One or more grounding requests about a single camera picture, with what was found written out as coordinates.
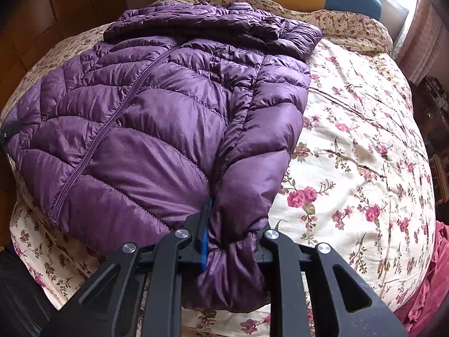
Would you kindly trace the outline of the purple quilted down jacket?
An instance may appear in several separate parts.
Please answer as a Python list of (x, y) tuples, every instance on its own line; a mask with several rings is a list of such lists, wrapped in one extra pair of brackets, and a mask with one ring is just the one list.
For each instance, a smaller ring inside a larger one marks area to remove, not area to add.
[(253, 257), (303, 127), (322, 38), (248, 4), (165, 2), (128, 10), (102, 41), (28, 89), (2, 127), (36, 206), (108, 254), (157, 243), (210, 196), (207, 269), (187, 308), (267, 304)]

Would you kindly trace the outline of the brown wooden wardrobe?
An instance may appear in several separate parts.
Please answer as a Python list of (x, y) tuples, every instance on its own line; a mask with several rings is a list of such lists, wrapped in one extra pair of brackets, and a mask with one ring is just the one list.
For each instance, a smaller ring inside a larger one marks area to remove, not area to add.
[(126, 0), (1, 0), (1, 104), (65, 38), (116, 20)]

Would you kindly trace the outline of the floral bed quilt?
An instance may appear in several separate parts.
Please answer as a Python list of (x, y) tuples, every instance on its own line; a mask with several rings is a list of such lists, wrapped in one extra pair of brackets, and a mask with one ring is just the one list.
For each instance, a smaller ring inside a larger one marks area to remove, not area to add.
[[(392, 311), (403, 307), (408, 314), (435, 248), (435, 197), (412, 93), (388, 55), (387, 29), (351, 12), (302, 13), (270, 0), (240, 1), (312, 23), (325, 34), (308, 61), (304, 128), (270, 225), (301, 244), (329, 243)], [(56, 44), (21, 80), (1, 121), (39, 78), (100, 41), (107, 25)], [(43, 301), (59, 309), (100, 258), (52, 229), (23, 186), (12, 211), (12, 244), (32, 284), (45, 293)], [(183, 311), (184, 336), (268, 334), (269, 306), (248, 314)]]

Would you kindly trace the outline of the red cloth beside bed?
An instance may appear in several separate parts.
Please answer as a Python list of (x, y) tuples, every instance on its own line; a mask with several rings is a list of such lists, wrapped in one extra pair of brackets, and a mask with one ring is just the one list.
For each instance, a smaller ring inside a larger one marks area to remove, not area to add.
[(436, 221), (435, 246), (424, 280), (408, 301), (394, 312), (409, 336), (431, 326), (431, 318), (448, 295), (448, 226)]

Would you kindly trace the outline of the cluttered wooden side table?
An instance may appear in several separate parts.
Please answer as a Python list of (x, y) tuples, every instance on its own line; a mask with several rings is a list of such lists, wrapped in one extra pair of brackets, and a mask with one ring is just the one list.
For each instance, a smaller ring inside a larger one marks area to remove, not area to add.
[(448, 111), (437, 105), (438, 91), (425, 78), (418, 86), (410, 84), (413, 116), (424, 139), (432, 176), (439, 191), (448, 190)]

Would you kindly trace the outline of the right floral curtain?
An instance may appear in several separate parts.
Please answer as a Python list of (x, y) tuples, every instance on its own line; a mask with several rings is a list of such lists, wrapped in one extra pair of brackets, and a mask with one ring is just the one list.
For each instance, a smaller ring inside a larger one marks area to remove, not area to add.
[(393, 49), (393, 59), (407, 80), (419, 85), (447, 41), (448, 30), (431, 0), (416, 0), (413, 16), (406, 18)]

